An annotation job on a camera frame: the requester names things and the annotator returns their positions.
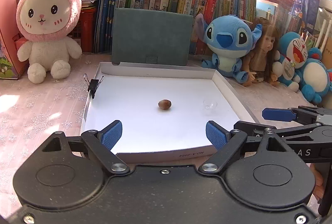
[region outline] metal screw head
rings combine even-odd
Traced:
[[[112,171],[125,171],[127,169],[127,165],[123,163],[115,163],[112,164],[111,170]]]
[[[307,221],[307,218],[304,215],[298,216],[296,219],[297,224],[304,224]]]
[[[23,221],[26,224],[34,224],[34,218],[31,215],[25,215]]]
[[[218,169],[218,166],[216,164],[213,164],[213,163],[206,163],[206,164],[202,165],[202,170],[203,171],[212,172],[212,171],[216,171],[217,169]]]
[[[160,171],[161,174],[169,174],[171,171],[169,169],[162,169]]]

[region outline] triangular cutout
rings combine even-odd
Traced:
[[[277,141],[276,138],[270,137],[268,140],[267,151],[286,152],[286,149]]]
[[[45,146],[43,149],[43,152],[56,152],[56,151],[61,151],[61,143],[60,143],[60,138],[56,137],[53,138],[48,145]]]
[[[286,139],[286,141],[312,142],[313,139],[311,139],[309,136],[301,136],[301,137],[289,138],[289,139]]]

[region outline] white tray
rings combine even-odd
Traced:
[[[103,82],[88,97],[81,132],[122,122],[122,137],[112,149],[127,163],[178,160],[215,153],[205,125],[215,121],[227,130],[238,120],[258,122],[234,89],[216,70],[102,62],[95,79]],[[168,99],[169,110],[158,108]],[[217,102],[213,112],[204,100]]]

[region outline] pink bunny hood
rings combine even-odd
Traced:
[[[24,29],[24,27],[21,25],[21,21],[20,21],[20,12],[21,12],[22,6],[25,1],[26,0],[20,0],[19,4],[17,5],[16,21],[17,21],[17,26],[18,26],[20,32],[23,34],[23,36],[26,39],[33,41],[33,42],[50,41],[50,40],[57,40],[57,39],[64,38],[76,26],[79,16],[80,16],[81,6],[82,6],[81,0],[68,0],[68,2],[70,4],[69,21],[62,29],[60,29],[57,32],[49,33],[49,34],[30,34]]]

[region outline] bunny eye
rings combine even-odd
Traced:
[[[34,15],[34,10],[33,9],[29,9],[28,15],[29,15],[30,18],[32,18],[32,16]]]
[[[55,14],[55,13],[57,13],[58,12],[58,7],[56,6],[56,5],[53,5],[52,7],[51,7],[51,13],[52,14]]]

